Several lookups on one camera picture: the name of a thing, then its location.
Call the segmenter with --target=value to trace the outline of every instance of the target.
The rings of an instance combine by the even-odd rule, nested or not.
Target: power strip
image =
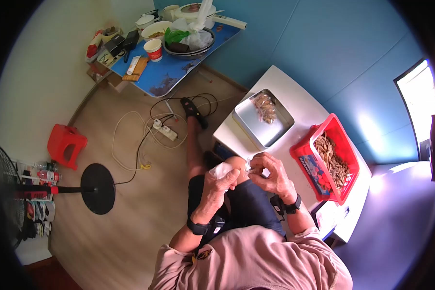
[[[171,141],[177,139],[177,133],[172,131],[171,128],[169,128],[168,126],[162,125],[161,121],[158,119],[155,119],[153,123],[153,128],[160,131],[164,136],[168,137]]]

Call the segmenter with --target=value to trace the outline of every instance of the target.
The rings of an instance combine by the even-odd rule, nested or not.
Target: metal bowl
[[[191,52],[172,52],[172,51],[170,51],[169,49],[166,48],[166,43],[163,44],[163,48],[164,48],[164,50],[168,54],[170,54],[174,58],[178,58],[178,59],[182,59],[182,60],[190,60],[190,59],[200,58],[200,57],[206,55],[206,52],[208,50],[210,50],[210,48],[214,44],[214,39],[215,39],[214,32],[211,29],[208,29],[208,28],[205,27],[205,28],[203,28],[203,30],[211,33],[211,37],[213,38],[213,40],[212,40],[212,42],[208,46],[206,46],[206,47],[204,47],[204,48],[202,48],[200,50],[191,51]]]

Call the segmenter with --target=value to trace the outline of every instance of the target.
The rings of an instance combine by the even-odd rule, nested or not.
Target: hand
[[[282,161],[275,159],[267,152],[256,154],[249,165],[254,168],[248,177],[261,189],[282,198],[286,205],[296,202],[296,190],[293,182],[287,177]],[[270,172],[267,179],[261,177],[262,170],[267,168]]]
[[[216,179],[209,172],[206,172],[200,204],[190,217],[193,223],[202,225],[209,223],[224,203],[226,189],[235,189],[239,174],[238,169],[233,169],[221,179]]]

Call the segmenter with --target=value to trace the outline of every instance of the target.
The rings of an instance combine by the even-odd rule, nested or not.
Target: water bottle
[[[50,163],[47,161],[36,162],[34,163],[34,166],[37,167],[37,170],[58,171],[58,165],[56,163]]]
[[[37,176],[40,177],[40,179],[46,179],[50,181],[61,181],[61,173],[53,172],[49,170],[41,170],[37,172]]]

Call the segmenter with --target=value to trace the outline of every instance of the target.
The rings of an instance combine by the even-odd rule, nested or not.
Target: white table
[[[293,119],[295,119],[295,124],[282,138],[267,149],[267,152],[272,154],[275,158],[282,160],[288,177],[295,184],[297,193],[302,197],[306,207],[309,210],[313,210],[319,205],[319,202],[316,200],[314,191],[303,174],[302,169],[290,156],[289,149],[307,134],[312,125],[318,125],[324,122],[329,113],[313,96],[274,65],[267,70],[242,100],[245,100],[262,89],[269,89],[284,105]],[[219,143],[244,159],[260,152],[242,128],[234,121],[232,114],[227,116],[226,120],[214,132],[213,137]],[[341,208],[333,201],[328,201],[321,208],[324,209],[324,217],[326,217],[326,214],[334,214],[334,211],[341,212],[344,211],[347,206],[349,207],[350,212],[337,224],[333,232],[334,238],[338,238],[344,242],[348,242],[358,222],[371,181],[371,171],[369,167],[366,165],[351,140],[349,141],[360,164],[358,179],[348,199]],[[321,233],[326,235],[331,229],[332,227],[328,228],[326,225],[322,227]]]

